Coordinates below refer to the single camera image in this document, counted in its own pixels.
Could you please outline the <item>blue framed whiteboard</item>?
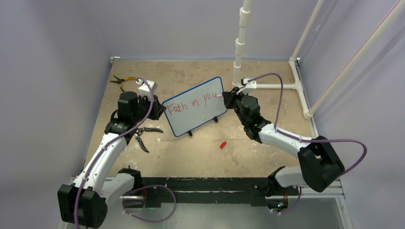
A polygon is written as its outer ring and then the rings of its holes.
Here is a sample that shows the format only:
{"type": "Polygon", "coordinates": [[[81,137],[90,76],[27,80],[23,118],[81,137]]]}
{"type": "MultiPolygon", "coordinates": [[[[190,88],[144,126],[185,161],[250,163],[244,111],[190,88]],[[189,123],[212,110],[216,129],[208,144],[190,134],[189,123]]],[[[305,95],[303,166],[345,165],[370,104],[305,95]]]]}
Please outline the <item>blue framed whiteboard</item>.
{"type": "Polygon", "coordinates": [[[164,102],[165,116],[175,137],[180,137],[226,113],[222,78],[216,76],[164,102]]]}

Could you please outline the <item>red marker cap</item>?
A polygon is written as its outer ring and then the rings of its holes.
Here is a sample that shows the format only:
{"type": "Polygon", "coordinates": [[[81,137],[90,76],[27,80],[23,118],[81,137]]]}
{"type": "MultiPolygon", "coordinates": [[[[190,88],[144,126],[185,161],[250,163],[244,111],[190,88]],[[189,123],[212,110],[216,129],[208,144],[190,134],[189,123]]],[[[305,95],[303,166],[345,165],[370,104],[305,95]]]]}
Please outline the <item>red marker cap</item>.
{"type": "Polygon", "coordinates": [[[226,141],[225,141],[225,142],[222,142],[221,145],[219,146],[219,148],[220,148],[220,149],[223,149],[223,147],[226,145],[226,143],[227,143],[226,141]]]}

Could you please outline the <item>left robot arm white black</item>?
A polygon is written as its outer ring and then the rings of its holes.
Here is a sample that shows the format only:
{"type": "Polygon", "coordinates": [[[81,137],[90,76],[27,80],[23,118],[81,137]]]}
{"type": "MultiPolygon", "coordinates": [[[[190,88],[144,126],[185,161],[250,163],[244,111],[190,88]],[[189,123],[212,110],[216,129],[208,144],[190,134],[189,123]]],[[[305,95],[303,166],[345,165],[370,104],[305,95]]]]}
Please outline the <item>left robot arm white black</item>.
{"type": "Polygon", "coordinates": [[[72,184],[61,185],[57,192],[63,222],[97,229],[119,196],[141,192],[140,172],[134,169],[120,170],[110,184],[105,184],[105,180],[139,126],[146,119],[158,120],[165,110],[156,95],[124,92],[119,96],[117,110],[106,125],[97,151],[72,184]]]}

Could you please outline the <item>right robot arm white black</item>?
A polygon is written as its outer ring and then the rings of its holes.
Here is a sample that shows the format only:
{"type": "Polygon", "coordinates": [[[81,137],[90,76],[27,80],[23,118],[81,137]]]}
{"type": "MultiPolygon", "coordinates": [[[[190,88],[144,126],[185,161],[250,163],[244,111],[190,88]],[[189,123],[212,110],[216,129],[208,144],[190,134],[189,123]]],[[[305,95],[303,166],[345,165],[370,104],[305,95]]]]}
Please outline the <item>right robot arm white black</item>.
{"type": "Polygon", "coordinates": [[[252,140],[274,146],[298,159],[297,167],[281,166],[268,176],[267,196],[277,195],[288,187],[308,186],[323,192],[340,177],[345,167],[327,138],[301,137],[284,131],[260,114],[258,99],[239,94],[235,87],[223,92],[224,105],[237,114],[245,134],[252,140]]]}

